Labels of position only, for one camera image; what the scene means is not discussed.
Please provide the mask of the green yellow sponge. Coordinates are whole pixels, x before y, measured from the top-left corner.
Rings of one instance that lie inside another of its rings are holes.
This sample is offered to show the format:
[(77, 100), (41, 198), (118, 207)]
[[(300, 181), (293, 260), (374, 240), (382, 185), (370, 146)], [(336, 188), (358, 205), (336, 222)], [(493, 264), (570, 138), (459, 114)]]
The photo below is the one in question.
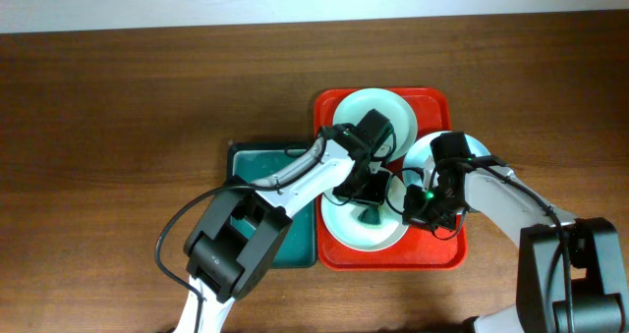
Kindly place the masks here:
[(358, 216), (358, 220), (366, 225), (379, 226), (381, 224), (381, 215), (377, 207), (366, 207)]

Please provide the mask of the white plate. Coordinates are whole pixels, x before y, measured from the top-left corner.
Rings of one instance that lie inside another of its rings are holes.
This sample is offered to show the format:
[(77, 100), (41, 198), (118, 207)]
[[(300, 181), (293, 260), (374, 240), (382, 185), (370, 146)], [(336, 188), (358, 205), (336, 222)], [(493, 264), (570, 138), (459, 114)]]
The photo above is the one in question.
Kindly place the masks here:
[(334, 239), (347, 248), (358, 251), (379, 251), (392, 247), (406, 234), (409, 226), (404, 225), (400, 210), (403, 205), (406, 187), (392, 174), (385, 191), (383, 205), (379, 209), (381, 224), (371, 226), (361, 223), (358, 216), (368, 207), (351, 202), (341, 203), (328, 190), (323, 194), (321, 214), (325, 227)]

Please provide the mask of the pale green plate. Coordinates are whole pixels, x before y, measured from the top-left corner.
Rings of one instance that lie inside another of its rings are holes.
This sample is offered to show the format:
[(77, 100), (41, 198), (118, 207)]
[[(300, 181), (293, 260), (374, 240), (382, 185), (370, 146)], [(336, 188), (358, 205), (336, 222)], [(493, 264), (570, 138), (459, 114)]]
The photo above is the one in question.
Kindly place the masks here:
[(389, 161), (404, 156), (415, 142), (418, 123), (410, 104), (400, 95), (383, 88), (364, 88), (344, 98), (333, 115), (333, 124), (351, 123), (357, 125), (372, 109), (384, 115), (392, 124), (394, 135), (390, 136), (375, 154), (385, 156), (393, 146), (396, 147)]

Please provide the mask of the light blue plate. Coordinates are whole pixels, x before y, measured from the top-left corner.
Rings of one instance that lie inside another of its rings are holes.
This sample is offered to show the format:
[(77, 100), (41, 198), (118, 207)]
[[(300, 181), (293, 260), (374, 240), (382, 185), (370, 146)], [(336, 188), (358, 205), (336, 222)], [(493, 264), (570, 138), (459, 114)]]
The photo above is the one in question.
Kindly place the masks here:
[[(402, 181), (405, 186), (412, 184), (422, 186), (424, 184), (424, 174), (413, 172), (412, 168), (426, 168), (426, 161), (432, 156), (430, 143), (442, 134), (446, 134), (446, 131), (434, 132), (419, 138), (406, 153), (403, 160), (403, 167), (406, 168), (406, 171), (402, 172)], [(465, 139), (475, 156), (490, 155), (489, 150), (479, 140), (470, 135), (465, 135)]]

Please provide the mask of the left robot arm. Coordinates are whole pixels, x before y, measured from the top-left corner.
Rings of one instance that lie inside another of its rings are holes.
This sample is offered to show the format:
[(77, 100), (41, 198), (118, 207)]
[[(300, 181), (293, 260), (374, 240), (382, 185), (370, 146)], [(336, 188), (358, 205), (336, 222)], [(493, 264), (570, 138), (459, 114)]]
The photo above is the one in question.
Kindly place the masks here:
[(322, 127), (313, 145), (269, 176), (239, 176), (205, 193), (210, 203), (184, 243), (189, 274), (178, 332), (218, 332), (234, 302), (259, 283), (280, 250), (294, 216), (315, 198), (381, 205), (387, 181), (381, 147), (394, 137), (388, 118), (372, 109), (357, 123)]

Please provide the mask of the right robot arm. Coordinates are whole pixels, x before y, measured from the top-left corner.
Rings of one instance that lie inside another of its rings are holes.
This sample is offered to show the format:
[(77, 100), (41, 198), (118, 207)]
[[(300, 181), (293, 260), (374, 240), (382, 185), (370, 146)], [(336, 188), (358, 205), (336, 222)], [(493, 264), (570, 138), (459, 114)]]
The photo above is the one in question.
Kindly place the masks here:
[(471, 317), (468, 332), (625, 332), (628, 287), (619, 237), (606, 219), (579, 218), (520, 181), (462, 132), (436, 132), (409, 149), (405, 223), (459, 232), (485, 215), (519, 251), (516, 302)]

